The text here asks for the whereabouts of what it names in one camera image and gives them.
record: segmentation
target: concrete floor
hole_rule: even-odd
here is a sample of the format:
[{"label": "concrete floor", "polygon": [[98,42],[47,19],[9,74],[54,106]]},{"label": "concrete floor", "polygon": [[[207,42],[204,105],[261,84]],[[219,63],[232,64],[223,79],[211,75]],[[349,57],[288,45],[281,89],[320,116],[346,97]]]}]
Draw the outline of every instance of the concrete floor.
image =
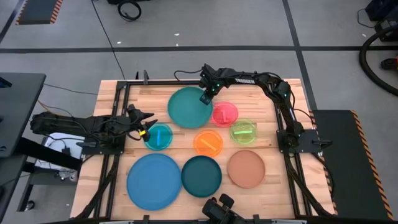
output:
[{"label": "concrete floor", "polygon": [[[357,10],[369,0],[287,0],[301,46],[361,46],[374,33],[356,22]],[[6,24],[18,0],[0,1],[0,29]],[[115,6],[106,0],[95,2],[99,16],[115,47],[127,79],[146,69],[153,78],[173,78],[173,71],[198,70],[204,63],[213,67],[268,71],[283,78],[302,76],[297,54],[285,50],[244,50],[244,46],[293,46],[294,41],[280,0],[151,0],[140,2],[142,17],[122,20]],[[361,18],[369,22],[366,16]],[[167,52],[158,48],[142,52],[135,47],[243,46],[242,50],[187,50]],[[386,45],[377,41],[374,45]],[[122,79],[121,72],[97,20],[90,0],[64,0],[53,25],[16,26],[12,23],[0,42],[0,72],[45,73],[46,83],[80,91],[97,92],[101,80]],[[13,54],[15,49],[70,49],[70,53]],[[97,53],[77,48],[96,48]],[[394,86],[396,72],[384,72],[378,63],[396,52],[368,54],[372,69]],[[396,131],[398,98],[373,84],[358,63],[357,51],[306,51],[304,62],[317,108],[356,110],[363,124],[370,150],[395,215],[398,214],[398,163]],[[40,100],[64,108],[74,116],[92,114],[96,98],[45,86]],[[43,109],[36,105],[34,114]],[[24,136],[41,142],[42,136],[26,130]],[[21,179],[15,195],[23,191]],[[37,208],[16,213],[19,198],[13,197],[3,223],[43,223],[66,220],[73,203],[74,187],[35,187],[31,198]]]}]

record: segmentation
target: large teal plate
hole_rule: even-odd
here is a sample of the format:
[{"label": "large teal plate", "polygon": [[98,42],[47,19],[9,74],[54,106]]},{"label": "large teal plate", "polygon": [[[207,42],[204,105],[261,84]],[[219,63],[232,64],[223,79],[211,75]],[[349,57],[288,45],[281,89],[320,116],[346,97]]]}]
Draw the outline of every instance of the large teal plate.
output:
[{"label": "large teal plate", "polygon": [[170,97],[167,111],[174,123],[183,128],[199,128],[208,122],[213,104],[202,103],[199,100],[202,94],[202,89],[185,87]]}]

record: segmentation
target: black table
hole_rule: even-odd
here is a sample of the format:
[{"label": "black table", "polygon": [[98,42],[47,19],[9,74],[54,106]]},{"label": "black table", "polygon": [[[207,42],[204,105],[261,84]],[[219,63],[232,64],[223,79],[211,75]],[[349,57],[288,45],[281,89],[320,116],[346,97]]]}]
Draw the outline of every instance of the black table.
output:
[{"label": "black table", "polygon": [[[79,170],[81,160],[44,147],[22,137],[30,114],[43,88],[45,75],[39,73],[0,73],[11,82],[10,88],[0,88],[0,222],[4,217],[22,171],[34,174],[39,168],[27,162],[27,156],[56,165]],[[19,211],[23,211],[33,184],[30,180],[22,196]]]}]

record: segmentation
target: wooden table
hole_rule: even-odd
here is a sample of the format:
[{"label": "wooden table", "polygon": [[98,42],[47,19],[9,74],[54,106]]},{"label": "wooden table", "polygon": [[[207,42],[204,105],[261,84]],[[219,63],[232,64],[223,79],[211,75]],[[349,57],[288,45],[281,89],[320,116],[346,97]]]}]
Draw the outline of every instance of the wooden table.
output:
[{"label": "wooden table", "polygon": [[[295,107],[308,111],[307,102],[300,79],[286,79],[292,87],[296,102]],[[99,88],[94,115],[111,114],[116,80],[102,81]],[[259,214],[260,218],[293,218],[293,208],[289,193],[289,185],[283,155],[278,150],[276,138],[277,121],[274,104],[268,99],[258,86],[233,85],[223,89],[213,102],[228,101],[236,105],[240,118],[247,118],[255,122],[258,137],[254,143],[242,146],[230,140],[228,128],[219,128],[210,122],[198,129],[185,129],[177,126],[167,114],[167,102],[171,95],[181,85],[147,85],[132,86],[129,93],[129,104],[146,113],[155,113],[153,119],[160,123],[167,123],[174,134],[174,139],[168,149],[160,151],[173,158],[182,169],[191,157],[196,156],[192,148],[196,133],[204,129],[213,129],[220,133],[224,141],[224,149],[214,159],[221,167],[223,180],[213,197],[218,198],[222,193],[228,194],[235,200],[233,210],[244,218],[252,218]],[[311,128],[310,119],[303,113],[296,111],[297,120],[304,128]],[[234,185],[228,177],[226,165],[229,158],[237,151],[248,149],[259,154],[266,165],[266,176],[262,183],[253,189],[242,189]],[[112,220],[142,220],[143,215],[150,215],[151,220],[193,220],[207,218],[201,209],[208,198],[196,198],[182,187],[179,196],[167,208],[160,211],[146,211],[135,206],[126,189],[126,178],[131,166],[142,156],[153,153],[147,149],[143,141],[133,141],[127,138],[124,154],[121,156],[114,193]],[[330,213],[334,213],[328,185],[326,183],[323,166],[310,154],[302,154],[302,166],[307,187],[315,198]],[[76,195],[72,207],[71,217],[78,215],[90,201],[98,188],[103,156],[93,156],[83,164],[80,172]],[[304,214],[303,200],[298,192],[300,211]],[[108,193],[104,193],[101,215],[104,215]]]}]

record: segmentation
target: brown plate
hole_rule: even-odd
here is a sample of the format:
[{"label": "brown plate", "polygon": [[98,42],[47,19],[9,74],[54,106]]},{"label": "brown plate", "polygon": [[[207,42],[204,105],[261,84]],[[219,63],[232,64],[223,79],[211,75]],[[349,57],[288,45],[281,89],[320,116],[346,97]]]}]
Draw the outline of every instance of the brown plate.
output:
[{"label": "brown plate", "polygon": [[229,178],[238,186],[253,188],[259,185],[265,174],[264,161],[255,152],[242,150],[229,159],[227,165]]}]

